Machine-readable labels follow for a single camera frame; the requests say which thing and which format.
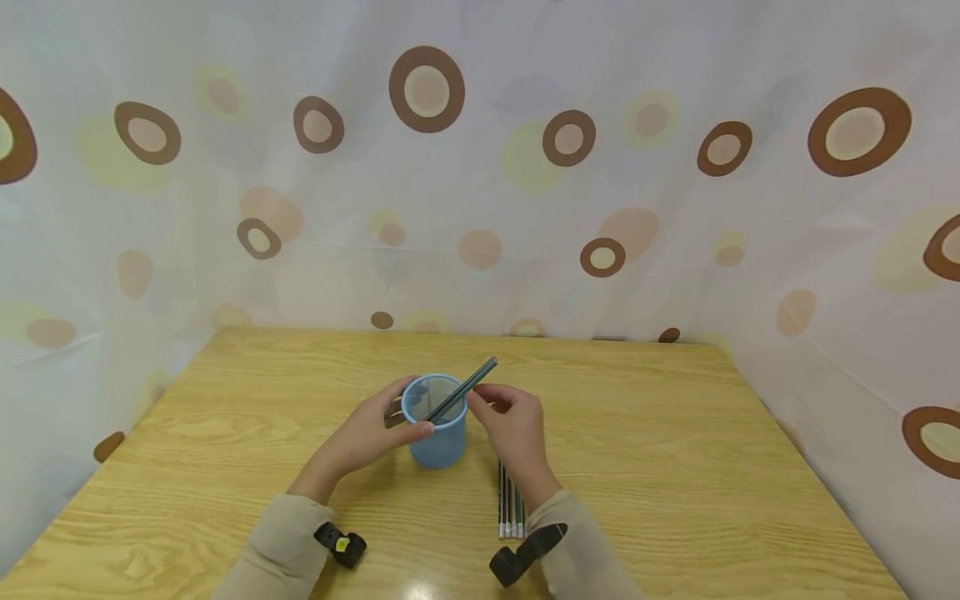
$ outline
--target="cup rim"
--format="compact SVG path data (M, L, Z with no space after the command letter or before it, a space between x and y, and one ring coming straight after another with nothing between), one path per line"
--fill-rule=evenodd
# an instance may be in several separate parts
M420 377L417 377L416 379L414 379L413 381L411 381L411 382L410 382L410 385L408 385L406 388L404 388L403 394L400 395L400 411L403 412L403 416L407 419L407 422L408 422L408 423L416 423L416 422L418 422L418 421L414 420L414 418L410 416L410 412L407 410L407 392L408 392L411 388L413 388L415 385L417 385L418 383L420 383L422 380L424 380L424 379L436 379L436 378L448 379L448 380L456 383L457 385L460 385L461 383L463 383L462 381L460 381L459 379L457 379L457 378L454 377L453 375L448 375L448 374L443 373L443 372L432 372L432 373L430 373L430 374L428 374L428 375L421 375ZM442 424L442 425L434 425L434 426L433 426L433 427L434 427L434 431L443 431L444 429L447 429L447 428L449 428L449 427L452 427L453 425L456 425L456 424L459 423L464 417L466 417L466 416L467 416L467 409L468 409L468 407L467 407L467 398L466 398L466 397L464 397L463 402L464 402L464 407L463 407L463 409L461 409L460 414L457 415L456 419L453 419L453 420L451 420L450 422L446 422L446 423L444 423L444 424Z

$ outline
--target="right hand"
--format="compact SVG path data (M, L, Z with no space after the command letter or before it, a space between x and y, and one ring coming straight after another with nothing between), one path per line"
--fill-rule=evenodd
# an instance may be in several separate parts
M509 385L485 383L467 395L467 404L533 513L561 488L546 461L540 399Z

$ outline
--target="white curtain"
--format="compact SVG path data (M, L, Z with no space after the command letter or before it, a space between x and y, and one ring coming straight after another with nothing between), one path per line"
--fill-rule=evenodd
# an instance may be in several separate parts
M217 327L282 324L718 344L905 588L955 596L958 24L0 3L0 572Z

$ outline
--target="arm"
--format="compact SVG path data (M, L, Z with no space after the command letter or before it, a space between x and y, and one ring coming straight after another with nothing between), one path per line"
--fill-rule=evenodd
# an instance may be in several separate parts
M433 435L432 423L407 424L399 413L396 397L414 379L399 379L361 402L314 452L287 493L267 505L214 600L306 600L328 554L313 534L333 520L325 505L340 480L398 446Z
M540 399L505 385L480 385L468 395L493 450L533 511L527 531L566 523L564 538L540 559L550 592L565 600L639 599L643 596L613 554L587 509L561 488L546 460Z

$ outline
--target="left hand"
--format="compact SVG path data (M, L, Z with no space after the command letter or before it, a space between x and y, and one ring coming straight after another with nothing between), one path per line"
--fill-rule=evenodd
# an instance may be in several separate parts
M326 504L344 476L372 465L394 448L433 435L433 423L408 423L400 411L399 396L416 378L409 375L398 379L360 402L314 452L287 493Z

